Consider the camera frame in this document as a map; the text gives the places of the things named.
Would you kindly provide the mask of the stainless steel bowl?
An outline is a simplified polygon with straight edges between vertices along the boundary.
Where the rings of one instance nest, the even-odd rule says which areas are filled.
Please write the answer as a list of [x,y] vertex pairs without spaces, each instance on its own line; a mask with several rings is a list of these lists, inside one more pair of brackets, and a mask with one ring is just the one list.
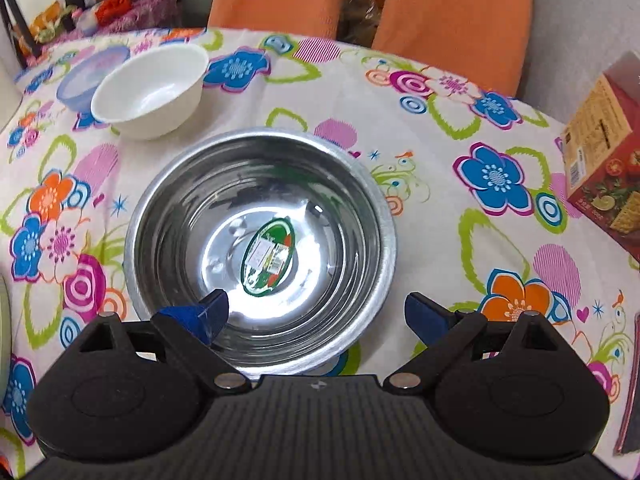
[[129,220],[124,271],[144,320],[222,290],[214,348],[257,378],[348,350],[381,311],[396,259],[390,208],[360,162],[318,136],[254,128],[160,170]]

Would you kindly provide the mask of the blue plastic bowl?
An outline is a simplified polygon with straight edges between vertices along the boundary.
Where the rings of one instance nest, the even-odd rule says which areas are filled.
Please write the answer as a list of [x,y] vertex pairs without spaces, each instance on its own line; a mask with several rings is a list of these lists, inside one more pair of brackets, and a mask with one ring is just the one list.
[[75,113],[91,112],[91,100],[103,79],[130,58],[126,46],[111,46],[93,53],[62,79],[56,97]]

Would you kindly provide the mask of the purple fabric bundle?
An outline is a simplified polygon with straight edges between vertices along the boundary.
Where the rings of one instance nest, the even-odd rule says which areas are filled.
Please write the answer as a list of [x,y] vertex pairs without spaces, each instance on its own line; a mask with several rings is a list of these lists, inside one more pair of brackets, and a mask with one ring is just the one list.
[[176,27],[182,20],[181,0],[136,0],[131,10],[111,22],[100,26],[89,37],[123,34],[150,28]]

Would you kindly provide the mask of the floral tablecloth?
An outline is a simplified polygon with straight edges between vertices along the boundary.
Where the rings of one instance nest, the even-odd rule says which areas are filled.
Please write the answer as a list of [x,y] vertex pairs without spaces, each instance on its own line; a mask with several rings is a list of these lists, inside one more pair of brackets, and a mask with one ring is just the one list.
[[[197,44],[210,58],[196,113],[153,142],[69,110],[56,97],[81,61]],[[560,330],[611,403],[597,454],[629,479],[639,456],[617,447],[639,377],[639,267],[566,199],[563,126],[533,107],[433,65],[331,40],[233,29],[151,29],[50,47],[16,78],[23,101],[1,133],[1,272],[11,301],[1,463],[21,477],[41,454],[26,402],[98,313],[134,318],[122,274],[126,227],[175,154],[248,127],[306,132],[358,159],[398,233],[394,286],[375,322],[332,368],[383,376],[421,349],[404,300],[497,315],[548,299]]]

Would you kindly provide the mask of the white ceramic bowl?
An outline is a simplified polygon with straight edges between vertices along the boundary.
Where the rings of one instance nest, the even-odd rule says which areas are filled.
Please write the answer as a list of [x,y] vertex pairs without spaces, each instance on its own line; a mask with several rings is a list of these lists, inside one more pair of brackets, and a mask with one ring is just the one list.
[[196,111],[208,66],[208,54],[197,44],[164,44],[138,54],[102,80],[91,114],[125,139],[157,139]]

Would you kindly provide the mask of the right orange chair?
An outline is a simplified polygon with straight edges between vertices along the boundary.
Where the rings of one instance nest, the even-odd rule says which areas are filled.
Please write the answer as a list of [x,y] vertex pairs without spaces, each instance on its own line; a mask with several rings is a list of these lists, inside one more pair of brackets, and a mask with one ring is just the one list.
[[532,15],[533,0],[385,0],[372,48],[515,96]]

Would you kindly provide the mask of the red cracker box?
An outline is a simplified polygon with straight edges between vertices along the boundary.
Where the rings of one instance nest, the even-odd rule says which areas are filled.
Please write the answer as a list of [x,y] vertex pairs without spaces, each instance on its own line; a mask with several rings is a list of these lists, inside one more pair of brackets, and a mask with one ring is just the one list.
[[570,204],[639,258],[639,55],[594,83],[562,135]]

